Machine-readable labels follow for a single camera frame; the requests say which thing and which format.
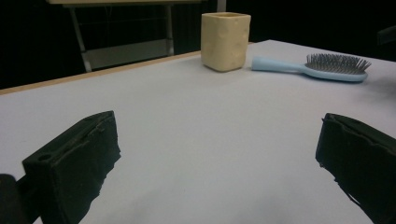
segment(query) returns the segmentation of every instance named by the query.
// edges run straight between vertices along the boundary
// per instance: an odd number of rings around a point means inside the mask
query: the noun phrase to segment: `cup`
[[[245,64],[250,30],[250,15],[234,12],[202,14],[202,63],[219,72]]]

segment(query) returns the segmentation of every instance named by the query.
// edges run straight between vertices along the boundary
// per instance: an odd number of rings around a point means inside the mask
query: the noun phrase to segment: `hairbrush handle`
[[[275,71],[275,72],[299,72],[305,73],[311,77],[347,81],[347,82],[361,82],[367,78],[367,73],[359,75],[350,75],[343,73],[333,73],[315,70],[306,67],[304,64],[287,63],[264,57],[255,56],[251,65],[253,71]]]
[[[286,63],[278,60],[263,57],[254,57],[251,65],[252,70],[257,71],[276,71],[276,72],[303,72],[306,67],[297,63]]]

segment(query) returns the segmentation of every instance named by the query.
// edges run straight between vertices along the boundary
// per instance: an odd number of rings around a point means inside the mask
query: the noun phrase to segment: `dark background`
[[[228,0],[226,6],[252,16],[251,42],[274,39],[396,62],[395,43],[377,44],[377,32],[396,25],[385,1]],[[217,0],[172,7],[175,54],[200,49],[201,14],[216,10]],[[87,49],[166,37],[162,6],[78,8],[77,15]],[[68,9],[1,0],[0,28],[0,89],[85,72]]]
[[[250,14],[252,42],[274,39],[396,61],[395,43],[377,44],[377,32],[396,25],[385,1],[227,0],[227,11]]]

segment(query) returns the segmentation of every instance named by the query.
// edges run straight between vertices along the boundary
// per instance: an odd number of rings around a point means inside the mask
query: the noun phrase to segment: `square cup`
[[[234,12],[202,14],[202,63],[219,72],[245,64],[250,30],[250,15]]]

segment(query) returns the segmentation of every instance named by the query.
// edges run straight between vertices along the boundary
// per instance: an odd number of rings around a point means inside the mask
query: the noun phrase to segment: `light blue hairbrush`
[[[253,58],[251,70],[275,72],[300,72],[311,77],[330,80],[362,82],[371,63],[354,56],[317,53],[306,56],[307,63],[287,63],[260,56]]]

